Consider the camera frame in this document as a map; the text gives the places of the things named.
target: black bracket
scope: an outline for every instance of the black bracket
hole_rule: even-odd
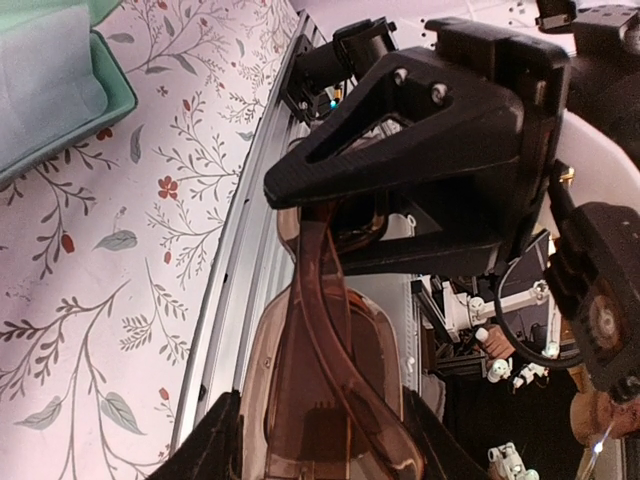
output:
[[[435,225],[341,254],[346,274],[480,275],[521,254],[539,214],[568,90],[567,54],[466,20],[427,28],[438,32],[436,52],[383,56],[265,176],[273,208],[388,192],[394,211]],[[387,119],[401,131],[349,150]]]
[[[351,77],[360,80],[384,55],[396,50],[393,23],[365,20],[335,32],[333,41],[315,48],[305,36],[294,44],[280,95],[300,122],[310,124],[328,103],[325,89]]]

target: green tray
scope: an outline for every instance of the green tray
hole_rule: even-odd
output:
[[[121,0],[87,0],[91,25],[104,20]],[[0,0],[0,33],[10,27],[62,8],[84,3],[82,0]],[[68,132],[54,142],[0,169],[0,189],[30,168],[64,149],[119,122],[138,105],[131,84],[118,65],[104,37],[94,30],[89,35],[93,73],[107,95],[107,109],[98,118]]]

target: green leaf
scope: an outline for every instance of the green leaf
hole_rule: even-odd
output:
[[[244,57],[244,43],[239,38],[236,38],[236,43],[238,44],[238,48],[240,49],[240,58]]]
[[[158,65],[156,67],[149,67],[147,68],[144,73],[147,75],[151,75],[153,73],[162,73],[162,72],[166,72],[167,70],[171,70],[170,68],[167,67],[163,67],[161,65]]]
[[[186,59],[186,58],[184,58],[182,55],[180,55],[180,54],[178,53],[178,54],[176,54],[176,55],[172,55],[172,56],[173,56],[173,58],[175,58],[175,59],[178,61],[178,63],[180,64],[180,66],[181,66],[182,68],[184,68],[187,72],[189,72],[189,73],[190,73],[190,74],[192,74],[192,75],[198,75],[198,74],[196,73],[196,69],[195,69],[195,68],[193,68],[193,65],[191,65],[191,64],[187,61],[187,59]]]
[[[169,34],[170,37],[173,37],[176,34],[175,29],[173,28],[173,25],[171,25],[171,22],[169,21],[169,19],[166,17],[164,17],[164,28],[167,29],[167,33]]]
[[[245,142],[250,142],[251,140],[253,140],[253,132],[236,132],[238,135],[240,135],[240,138],[243,139]]]
[[[142,133],[143,127],[144,123],[136,128],[131,134],[131,161],[136,164],[142,157],[142,149],[140,148],[140,134]]]
[[[55,396],[41,412],[29,415],[24,420],[16,422],[15,425],[32,428],[34,430],[44,430],[56,421],[56,418],[60,415],[60,410],[62,410],[60,397]]]
[[[136,237],[135,233],[131,230],[119,230],[104,237],[95,248],[106,248],[112,252],[118,252],[133,248],[136,245],[138,245],[138,237]]]
[[[100,410],[119,427],[136,435],[145,435],[138,428],[138,422],[136,422],[136,417],[133,415],[131,408],[124,401],[124,398],[117,393],[107,393],[107,396],[100,402]]]
[[[113,40],[116,43],[133,43],[135,39],[128,33],[114,33],[107,37],[109,40]]]

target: white cloth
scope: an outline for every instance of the white cloth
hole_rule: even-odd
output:
[[[0,168],[97,118],[89,9],[71,7],[0,34]]]

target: floral tablecloth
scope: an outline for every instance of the floral tablecloth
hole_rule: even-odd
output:
[[[168,455],[286,0],[125,0],[98,29],[138,97],[0,193],[0,478],[138,479]]]

